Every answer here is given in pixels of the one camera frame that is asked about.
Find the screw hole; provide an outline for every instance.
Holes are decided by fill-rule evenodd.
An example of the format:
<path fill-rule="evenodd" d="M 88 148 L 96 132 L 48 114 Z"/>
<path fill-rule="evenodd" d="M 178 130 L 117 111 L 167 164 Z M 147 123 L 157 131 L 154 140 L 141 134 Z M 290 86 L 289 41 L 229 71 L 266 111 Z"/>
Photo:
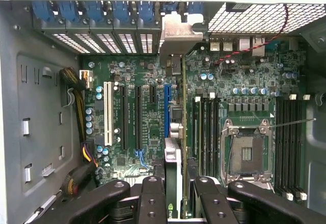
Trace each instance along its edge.
<path fill-rule="evenodd" d="M 224 212 L 219 212 L 219 213 L 218 213 L 218 216 L 219 216 L 220 218 L 225 218 L 226 214 L 225 214 Z"/>
<path fill-rule="evenodd" d="M 149 212 L 147 215 L 148 215 L 148 217 L 153 218 L 155 216 L 155 213 L 154 212 Z"/>

